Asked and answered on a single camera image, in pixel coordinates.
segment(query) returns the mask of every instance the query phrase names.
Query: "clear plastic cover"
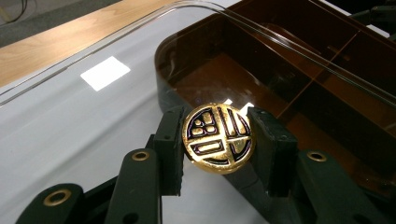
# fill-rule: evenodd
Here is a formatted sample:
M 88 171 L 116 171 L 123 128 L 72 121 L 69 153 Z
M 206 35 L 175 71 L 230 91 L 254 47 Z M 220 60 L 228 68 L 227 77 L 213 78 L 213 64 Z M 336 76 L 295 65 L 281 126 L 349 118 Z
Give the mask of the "clear plastic cover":
M 209 102 L 261 107 L 297 136 L 299 149 L 332 153 L 372 191 L 390 197 L 394 189 L 395 96 L 282 27 L 212 3 L 163 7 L 0 91 L 3 223 L 49 186 L 88 190 L 114 177 L 123 156 L 156 132 L 164 110 Z M 334 120 L 345 125 L 336 126 L 340 133 Z M 380 144 L 344 134 L 362 129 Z M 184 173 L 181 197 L 163 199 L 164 223 L 264 222 L 221 176 L 189 162 Z M 390 189 L 378 190 L 384 183 Z

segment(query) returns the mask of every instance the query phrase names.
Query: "black plastic part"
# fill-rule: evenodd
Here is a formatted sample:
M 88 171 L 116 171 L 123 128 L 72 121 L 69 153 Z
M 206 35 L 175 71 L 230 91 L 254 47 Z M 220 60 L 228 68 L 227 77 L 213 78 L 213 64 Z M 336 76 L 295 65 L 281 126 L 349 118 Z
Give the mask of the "black plastic part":
M 84 224 L 99 224 L 105 221 L 111 195 L 116 186 L 117 176 L 85 193 Z
M 309 158 L 308 152 L 325 161 Z M 316 223 L 388 223 L 329 154 L 299 152 L 296 171 L 317 214 Z
M 105 223 L 161 223 L 159 162 L 149 148 L 128 153 L 108 207 Z
M 181 125 L 184 118 L 182 106 L 163 113 L 153 138 L 153 149 L 160 158 L 161 195 L 180 195 L 183 176 L 184 150 L 181 143 Z
M 297 139 L 266 111 L 250 107 L 247 116 L 257 139 L 250 162 L 270 196 L 287 197 Z
M 45 205 L 46 198 L 49 199 L 51 205 Z M 59 184 L 50 187 L 33 199 L 18 218 L 17 224 L 79 223 L 83 199 L 82 188 L 78 185 Z

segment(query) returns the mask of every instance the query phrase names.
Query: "black and gold coin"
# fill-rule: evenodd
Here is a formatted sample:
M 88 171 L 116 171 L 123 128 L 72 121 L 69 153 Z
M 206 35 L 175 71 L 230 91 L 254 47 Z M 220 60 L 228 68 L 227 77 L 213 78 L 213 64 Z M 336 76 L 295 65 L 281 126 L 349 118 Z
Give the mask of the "black and gold coin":
M 196 166 L 217 174 L 242 167 L 255 147 L 248 118 L 230 105 L 201 105 L 186 117 L 182 138 Z

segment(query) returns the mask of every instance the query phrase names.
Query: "transparent acrylic sheet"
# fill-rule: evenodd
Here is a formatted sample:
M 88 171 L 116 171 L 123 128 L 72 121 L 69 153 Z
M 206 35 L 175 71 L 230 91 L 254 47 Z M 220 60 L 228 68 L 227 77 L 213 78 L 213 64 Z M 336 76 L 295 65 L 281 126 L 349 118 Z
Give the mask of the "transparent acrylic sheet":
M 88 190 L 115 176 L 123 156 L 146 144 L 162 116 L 156 49 L 168 36 L 214 14 L 395 106 L 394 96 L 223 7 L 199 1 L 174 3 L 17 85 L 2 88 L 0 221 L 15 221 L 49 186 L 71 182 Z M 95 91 L 80 75 L 110 57 L 130 71 Z M 264 222 L 221 176 L 201 172 L 187 161 L 184 173 L 182 196 L 163 199 L 164 223 Z

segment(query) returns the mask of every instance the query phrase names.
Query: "wooden edge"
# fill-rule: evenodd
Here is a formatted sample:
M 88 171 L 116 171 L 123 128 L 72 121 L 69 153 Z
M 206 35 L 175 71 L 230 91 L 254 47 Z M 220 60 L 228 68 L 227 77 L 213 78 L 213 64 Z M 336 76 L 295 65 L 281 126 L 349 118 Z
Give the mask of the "wooden edge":
M 57 63 L 176 0 L 123 0 L 0 48 L 0 87 Z

